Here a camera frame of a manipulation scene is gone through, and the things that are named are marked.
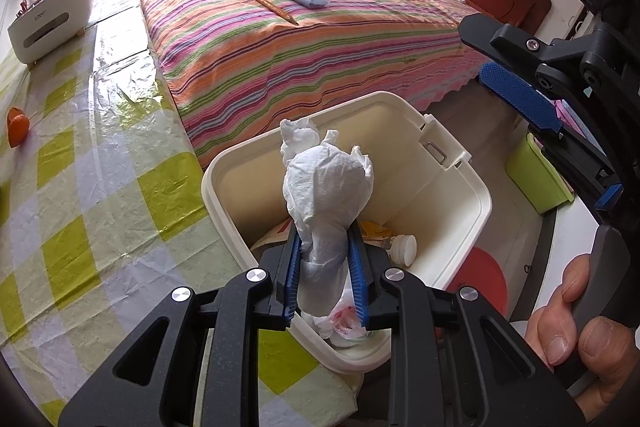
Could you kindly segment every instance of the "plastic tablecloth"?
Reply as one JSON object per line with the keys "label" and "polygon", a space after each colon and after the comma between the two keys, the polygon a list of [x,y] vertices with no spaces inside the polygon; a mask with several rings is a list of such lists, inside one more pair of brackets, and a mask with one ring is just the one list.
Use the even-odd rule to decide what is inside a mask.
{"label": "plastic tablecloth", "polygon": [[[150,49],[140,0],[95,0],[90,27],[29,70],[0,64],[0,351],[56,424],[64,404],[173,288],[240,269]],[[263,426],[330,426],[353,391],[287,332],[260,332]]]}

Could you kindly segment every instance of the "human hand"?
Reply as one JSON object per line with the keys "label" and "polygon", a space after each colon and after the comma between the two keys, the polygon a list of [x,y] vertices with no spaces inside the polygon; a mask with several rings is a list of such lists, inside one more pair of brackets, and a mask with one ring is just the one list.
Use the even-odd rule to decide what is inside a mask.
{"label": "human hand", "polygon": [[571,303],[587,288],[589,255],[579,255],[562,274],[549,303],[535,311],[527,323],[525,340],[553,370],[564,362],[577,344],[582,363],[598,377],[576,402],[587,422],[611,402],[640,359],[634,333],[605,317],[591,319],[578,336]]}

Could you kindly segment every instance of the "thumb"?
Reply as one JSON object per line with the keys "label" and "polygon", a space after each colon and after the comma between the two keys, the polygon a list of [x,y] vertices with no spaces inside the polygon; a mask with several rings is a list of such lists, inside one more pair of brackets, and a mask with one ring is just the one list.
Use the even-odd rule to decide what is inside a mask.
{"label": "thumb", "polygon": [[578,350],[584,365],[598,377],[576,398],[588,422],[616,396],[640,359],[640,351],[632,331],[606,317],[588,322],[580,334]]}

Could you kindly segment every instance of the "white tissue paper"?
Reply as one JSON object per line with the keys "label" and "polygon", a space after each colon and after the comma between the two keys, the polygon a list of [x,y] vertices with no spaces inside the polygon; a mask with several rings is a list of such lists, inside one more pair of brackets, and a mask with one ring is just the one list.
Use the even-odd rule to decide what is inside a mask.
{"label": "white tissue paper", "polygon": [[320,141],[308,118],[282,120],[282,193],[302,240],[298,305],[316,317],[331,313],[348,272],[347,229],[369,201],[373,166],[359,146],[335,146],[336,130]]}
{"label": "white tissue paper", "polygon": [[355,346],[363,343],[369,336],[369,331],[364,328],[356,315],[348,274],[342,296],[329,316],[313,317],[312,320],[320,338],[329,340],[329,343],[335,347]]}

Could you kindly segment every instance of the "white bottle cap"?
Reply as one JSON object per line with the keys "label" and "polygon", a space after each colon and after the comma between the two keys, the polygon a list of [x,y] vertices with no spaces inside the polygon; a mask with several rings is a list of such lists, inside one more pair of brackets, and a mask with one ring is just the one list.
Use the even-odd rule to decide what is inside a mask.
{"label": "white bottle cap", "polygon": [[413,235],[396,235],[388,250],[391,261],[403,266],[411,266],[415,261],[418,244]]}

